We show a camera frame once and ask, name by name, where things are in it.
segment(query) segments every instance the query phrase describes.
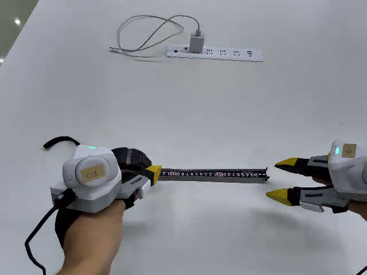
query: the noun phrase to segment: yellow fingertip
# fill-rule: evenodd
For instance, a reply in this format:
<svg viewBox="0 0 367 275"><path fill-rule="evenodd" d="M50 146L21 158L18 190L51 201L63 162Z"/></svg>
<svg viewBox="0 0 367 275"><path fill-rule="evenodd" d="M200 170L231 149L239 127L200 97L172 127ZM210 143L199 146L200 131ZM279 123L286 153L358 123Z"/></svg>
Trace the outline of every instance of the yellow fingertip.
<svg viewBox="0 0 367 275"><path fill-rule="evenodd" d="M289 158L289 159L282 160L281 162L276 163L275 166L279 166L279 165L294 166L297 160L298 158Z"/></svg>
<svg viewBox="0 0 367 275"><path fill-rule="evenodd" d="M162 166L161 165L149 166L147 170L152 171L154 173L153 185L155 185L159 179L159 175L161 174Z"/></svg>
<svg viewBox="0 0 367 275"><path fill-rule="evenodd" d="M270 191L266 193L266 196L284 205L293 206L291 202L288 200L288 189L278 189Z"/></svg>

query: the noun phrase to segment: white device housing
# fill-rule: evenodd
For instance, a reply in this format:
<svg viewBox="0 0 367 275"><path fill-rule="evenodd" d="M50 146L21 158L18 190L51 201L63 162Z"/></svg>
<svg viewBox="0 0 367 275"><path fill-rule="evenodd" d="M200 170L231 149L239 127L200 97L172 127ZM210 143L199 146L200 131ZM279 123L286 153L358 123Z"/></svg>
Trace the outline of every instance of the white device housing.
<svg viewBox="0 0 367 275"><path fill-rule="evenodd" d="M105 175L95 180L83 180L81 171L98 165L103 166ZM77 202L70 208L90 213L108 206L122 189L122 173L109 148L77 146L73 158L63 165L63 178L50 187L52 197L69 187L77 196Z"/></svg>
<svg viewBox="0 0 367 275"><path fill-rule="evenodd" d="M339 193L356 194L356 199L367 195L366 148L335 140L328 166L333 185Z"/></svg>

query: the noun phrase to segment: measuring ruler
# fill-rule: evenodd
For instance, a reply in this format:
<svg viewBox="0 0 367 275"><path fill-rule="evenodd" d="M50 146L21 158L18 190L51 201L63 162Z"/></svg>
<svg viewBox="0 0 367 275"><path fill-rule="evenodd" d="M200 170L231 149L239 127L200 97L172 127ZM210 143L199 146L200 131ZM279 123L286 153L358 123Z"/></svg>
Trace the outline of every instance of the measuring ruler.
<svg viewBox="0 0 367 275"><path fill-rule="evenodd" d="M163 168L159 180L195 182L264 183L266 169L170 169Z"/></svg>

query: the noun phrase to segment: white cable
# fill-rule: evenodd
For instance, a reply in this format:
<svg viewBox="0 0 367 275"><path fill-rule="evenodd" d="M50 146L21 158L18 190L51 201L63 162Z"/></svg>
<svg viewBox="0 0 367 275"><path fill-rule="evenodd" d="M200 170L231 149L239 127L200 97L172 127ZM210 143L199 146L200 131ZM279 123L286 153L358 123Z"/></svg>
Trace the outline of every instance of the white cable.
<svg viewBox="0 0 367 275"><path fill-rule="evenodd" d="M118 28L118 31L117 31L117 45L118 45L118 48L114 48L114 47L110 47L110 51L114 52L114 53L121 53L121 54L124 54L126 56L130 56L130 57L143 57L143 58L150 58L150 57L153 57L153 56L137 56L137 55L133 55L133 54L130 54L130 53L135 53L135 52L140 52L142 50L146 50L146 49L149 49L149 48L152 48L154 46L157 46L158 44L161 44L163 43L164 41L168 40L169 38L173 37L173 36L176 36L180 33L182 33L185 28L183 26L181 26L179 23L173 21L172 19L175 18L175 17L186 17L186 18L191 18L193 20L196 21L197 23L197 32L200 32L200 24L199 22L194 18L194 17L191 17L189 15L183 15L183 14L177 14L177 15L174 15L174 16L171 16L170 18L166 19L166 18L162 18L162 17L159 17L159 16L156 16L156 15L150 15L150 14L142 14L142 15L135 15L135 16L132 16L130 18L128 18L127 20L125 20L124 22L122 22L122 24L119 26ZM152 34L145 40L145 42L139 46L138 48L136 49L127 49L127 48L123 48L121 47L121 43L120 43L120 39L121 39L121 32L122 32L122 29L123 27L131 20L139 20L139 19L144 19L144 18L157 18L157 19L160 19L160 20L164 20L164 22L158 27L156 28ZM156 42L150 46L145 46L150 40L151 38L156 34L156 32L164 25L166 24L167 22L170 22L170 23L173 23L175 24L175 26L179 27L180 30L174 34L171 34L170 36L160 40L159 42Z"/></svg>

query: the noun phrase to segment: floor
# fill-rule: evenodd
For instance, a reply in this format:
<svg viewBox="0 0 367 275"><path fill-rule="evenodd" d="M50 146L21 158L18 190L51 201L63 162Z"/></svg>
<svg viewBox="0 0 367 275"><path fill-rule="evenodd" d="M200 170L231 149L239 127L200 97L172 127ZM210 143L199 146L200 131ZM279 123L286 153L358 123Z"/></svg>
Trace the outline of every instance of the floor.
<svg viewBox="0 0 367 275"><path fill-rule="evenodd" d="M0 65L38 0L0 0Z"/></svg>

